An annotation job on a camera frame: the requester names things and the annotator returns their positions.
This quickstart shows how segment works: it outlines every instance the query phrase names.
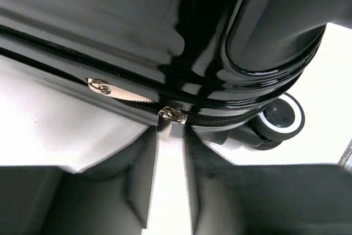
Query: black zipper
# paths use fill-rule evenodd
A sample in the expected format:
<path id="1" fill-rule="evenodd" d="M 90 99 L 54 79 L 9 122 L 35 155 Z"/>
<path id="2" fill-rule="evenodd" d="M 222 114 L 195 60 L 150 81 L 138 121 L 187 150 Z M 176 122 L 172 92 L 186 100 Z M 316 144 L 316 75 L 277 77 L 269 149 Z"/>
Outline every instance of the black zipper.
<path id="1" fill-rule="evenodd" d="M 122 100 L 122 99 L 115 99 L 115 100 L 126 106 L 129 106 L 138 110 L 142 110 L 154 115 L 158 115 L 159 111 L 165 107 L 165 105 L 157 102 L 150 103 L 150 102 L 141 102 L 141 101 L 128 101 L 128 100 Z M 226 125 L 232 125 L 243 121 L 247 121 L 248 119 L 255 117 L 257 114 L 262 112 L 265 108 L 266 108 L 266 105 L 241 115 L 228 116 L 228 117 L 212 117 L 212 116 L 194 114 L 194 113 L 185 112 L 185 111 L 183 112 L 188 115 L 186 125 L 202 126 L 202 127 L 217 127 L 217 126 L 226 126 Z"/>

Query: zipper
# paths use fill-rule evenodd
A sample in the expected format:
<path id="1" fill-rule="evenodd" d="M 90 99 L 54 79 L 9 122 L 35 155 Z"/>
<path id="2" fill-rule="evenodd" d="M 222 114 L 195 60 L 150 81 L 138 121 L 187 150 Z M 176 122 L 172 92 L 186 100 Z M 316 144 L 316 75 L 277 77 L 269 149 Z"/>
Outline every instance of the zipper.
<path id="1" fill-rule="evenodd" d="M 137 95 L 137 94 L 128 92 L 126 90 L 123 90 L 121 88 L 118 88 L 116 86 L 113 86 L 102 80 L 88 78 L 87 82 L 88 82 L 88 87 L 92 91 L 104 96 L 111 97 L 121 104 L 135 108 L 137 110 L 148 112 L 150 114 L 160 115 L 164 108 L 169 107 L 161 103 L 154 102 L 146 97 L 142 97 L 140 95 Z M 260 112 L 262 112 L 265 108 L 266 108 L 266 105 L 241 115 L 228 116 L 228 117 L 212 117 L 212 116 L 185 112 L 182 110 L 178 110 L 178 111 L 186 115 L 186 121 L 185 121 L 186 125 L 216 127 L 216 126 L 232 125 L 232 124 L 246 121 L 247 119 L 254 117 Z"/>

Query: caster wheel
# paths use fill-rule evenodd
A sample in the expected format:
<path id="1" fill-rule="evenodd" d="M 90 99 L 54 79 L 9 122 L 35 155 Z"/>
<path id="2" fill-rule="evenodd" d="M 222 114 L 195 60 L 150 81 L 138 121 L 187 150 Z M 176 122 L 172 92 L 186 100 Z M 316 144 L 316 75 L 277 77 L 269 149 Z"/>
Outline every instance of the caster wheel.
<path id="1" fill-rule="evenodd" d="M 261 145 L 254 147 L 256 150 L 260 151 L 267 151 L 267 150 L 272 150 L 279 146 L 282 143 L 282 141 L 273 141 L 273 140 L 268 140 L 263 142 Z"/>
<path id="2" fill-rule="evenodd" d="M 296 136 L 305 123 L 301 105 L 290 94 L 283 94 L 252 120 L 254 129 L 272 141 L 283 141 Z"/>

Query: silver zipper pull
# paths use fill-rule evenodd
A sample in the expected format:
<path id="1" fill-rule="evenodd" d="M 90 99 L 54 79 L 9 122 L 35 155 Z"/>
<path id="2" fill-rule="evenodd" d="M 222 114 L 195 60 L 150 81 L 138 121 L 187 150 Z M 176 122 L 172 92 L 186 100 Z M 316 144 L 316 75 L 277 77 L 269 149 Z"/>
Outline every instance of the silver zipper pull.
<path id="1" fill-rule="evenodd" d="M 141 101 L 141 102 L 150 102 L 150 103 L 153 102 L 152 100 L 147 99 L 146 97 L 123 90 L 121 88 L 108 84 L 103 80 L 92 79 L 92 78 L 87 78 L 87 80 L 88 80 L 88 87 L 92 91 L 100 95 L 113 97 L 115 99 L 127 100 L 127 101 Z"/>
<path id="2" fill-rule="evenodd" d="M 173 108 L 165 107 L 159 111 L 157 131 L 159 138 L 164 141 L 180 139 L 184 134 L 187 114 Z"/>

